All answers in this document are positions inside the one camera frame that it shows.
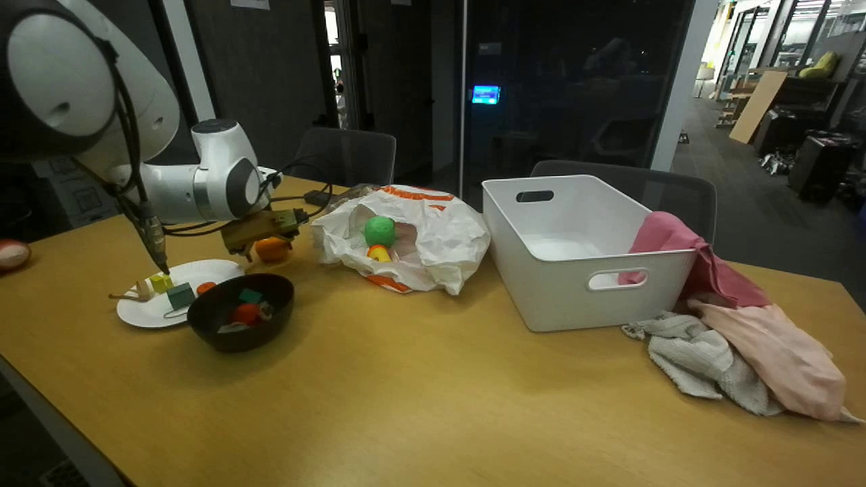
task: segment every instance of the pink cloth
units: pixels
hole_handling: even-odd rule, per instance
[[[645,219],[630,251],[692,250],[698,251],[692,273],[683,288],[683,301],[715,294],[722,305],[769,305],[769,298],[726,260],[715,258],[708,244],[673,213],[656,212]]]
[[[795,327],[780,305],[726,308],[702,301],[688,305],[737,347],[783,408],[826,423],[860,423],[845,408],[845,377],[829,348]]]
[[[673,213],[645,219],[630,251],[695,250],[683,301],[756,367],[773,397],[795,415],[860,423],[845,408],[845,377],[823,344],[795,327],[757,285],[715,258],[708,244]]]

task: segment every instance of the yellow object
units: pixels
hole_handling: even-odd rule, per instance
[[[382,244],[367,247],[367,258],[377,263],[389,263],[389,251]]]
[[[135,282],[135,298],[145,302],[150,298],[154,298],[154,289],[140,278]]]
[[[154,275],[150,275],[150,282],[158,294],[166,294],[173,288],[170,275],[166,275],[166,273],[154,273]]]
[[[837,66],[840,66],[840,56],[833,52],[826,52],[817,56],[815,66],[800,70],[800,78],[830,78]]]

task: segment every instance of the crumpled cloth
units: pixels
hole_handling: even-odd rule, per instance
[[[660,250],[698,251],[680,301],[737,347],[783,408],[826,423],[864,423],[845,408],[845,373],[826,347],[795,327],[757,285],[721,260],[684,221],[652,212],[630,251]]]
[[[730,348],[730,344],[708,329],[692,313],[660,313],[635,319],[622,327],[630,338],[650,338],[650,359],[692,397],[730,397],[742,408],[773,417],[780,404],[771,397],[760,377]]]
[[[795,327],[780,305],[726,308],[691,301],[702,323],[722,332],[795,415],[829,423],[864,423],[845,407],[845,377],[830,352]]]
[[[762,289],[721,260],[683,219],[666,212],[652,212],[634,237],[630,251],[660,250],[692,250],[698,254],[691,275],[684,278],[683,301],[692,294],[712,294],[722,305],[769,305]]]

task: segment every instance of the red food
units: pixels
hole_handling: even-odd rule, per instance
[[[209,292],[213,288],[216,288],[216,282],[202,282],[202,285],[196,288],[196,294],[202,294],[202,292]]]
[[[271,235],[271,237],[255,242],[255,244],[251,244],[251,251],[255,251],[263,263],[281,263],[281,260],[289,258],[289,247],[292,247],[289,237]]]
[[[242,302],[232,308],[232,323],[258,325],[259,323],[259,305],[258,302]]]

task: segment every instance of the green object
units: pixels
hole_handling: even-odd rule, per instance
[[[250,288],[244,288],[239,294],[242,302],[259,302],[263,298],[265,298],[263,292],[250,289]]]
[[[394,221],[389,216],[371,216],[367,225],[362,228],[362,237],[367,247],[389,247],[399,242]]]
[[[191,301],[196,301],[196,292],[191,292],[189,282],[168,289],[168,302],[173,312],[189,308]]]

